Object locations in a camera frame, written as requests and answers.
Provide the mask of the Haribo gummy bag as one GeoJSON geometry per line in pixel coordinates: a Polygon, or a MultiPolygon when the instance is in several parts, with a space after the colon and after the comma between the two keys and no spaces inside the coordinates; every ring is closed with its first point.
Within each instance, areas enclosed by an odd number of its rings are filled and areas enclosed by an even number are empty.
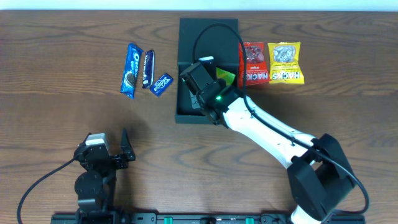
{"type": "Polygon", "coordinates": [[[226,85],[234,85],[236,75],[216,67],[216,77],[217,79],[223,79],[226,82],[226,85]]]}

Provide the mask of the dark purple chocolate bar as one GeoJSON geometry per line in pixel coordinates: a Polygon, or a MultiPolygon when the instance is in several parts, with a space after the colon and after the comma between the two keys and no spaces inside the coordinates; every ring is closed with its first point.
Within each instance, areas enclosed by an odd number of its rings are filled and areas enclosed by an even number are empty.
{"type": "Polygon", "coordinates": [[[145,54],[142,87],[149,88],[154,81],[155,52],[149,50],[145,54]]]}

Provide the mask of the red Hacks candy bag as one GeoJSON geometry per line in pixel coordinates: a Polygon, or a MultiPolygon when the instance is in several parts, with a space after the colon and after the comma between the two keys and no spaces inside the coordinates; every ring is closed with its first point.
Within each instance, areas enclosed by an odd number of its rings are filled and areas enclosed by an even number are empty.
{"type": "Polygon", "coordinates": [[[263,42],[245,42],[246,66],[241,45],[239,47],[238,87],[243,87],[243,71],[246,68],[246,85],[269,83],[269,71],[264,57],[263,42]]]}

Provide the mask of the blue Oreo cookie pack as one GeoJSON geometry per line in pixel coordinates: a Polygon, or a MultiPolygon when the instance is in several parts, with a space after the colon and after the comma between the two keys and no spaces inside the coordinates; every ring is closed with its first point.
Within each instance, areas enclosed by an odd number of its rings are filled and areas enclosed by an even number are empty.
{"type": "Polygon", "coordinates": [[[134,99],[142,53],[143,50],[137,45],[128,44],[120,92],[130,99],[134,99]]]}

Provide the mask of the yellow Hacks candy bag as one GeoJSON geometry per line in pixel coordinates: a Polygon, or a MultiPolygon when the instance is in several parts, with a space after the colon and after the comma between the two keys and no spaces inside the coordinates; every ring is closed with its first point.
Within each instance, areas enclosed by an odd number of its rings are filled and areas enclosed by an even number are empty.
{"type": "Polygon", "coordinates": [[[299,65],[300,42],[268,43],[270,84],[303,85],[304,75],[299,65]]]}

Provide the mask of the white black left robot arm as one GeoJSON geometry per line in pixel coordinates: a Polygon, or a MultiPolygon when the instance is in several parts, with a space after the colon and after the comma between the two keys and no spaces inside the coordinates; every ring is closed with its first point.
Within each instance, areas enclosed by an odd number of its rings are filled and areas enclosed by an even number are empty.
{"type": "Polygon", "coordinates": [[[74,160],[86,170],[75,181],[79,209],[77,223],[131,223],[131,215],[114,206],[116,171],[127,169],[136,155],[124,129],[121,153],[111,155],[104,133],[91,134],[74,152],[74,160]]]}

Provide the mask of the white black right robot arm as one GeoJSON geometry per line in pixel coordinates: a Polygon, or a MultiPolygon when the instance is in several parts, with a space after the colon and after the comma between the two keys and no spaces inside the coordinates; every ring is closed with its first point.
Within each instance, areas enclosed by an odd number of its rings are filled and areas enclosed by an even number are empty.
{"type": "Polygon", "coordinates": [[[200,62],[179,77],[213,124],[247,136],[286,168],[297,204],[292,223],[324,222],[355,188],[353,170],[333,136],[316,138],[291,128],[257,107],[239,88],[214,79],[200,62]]]}

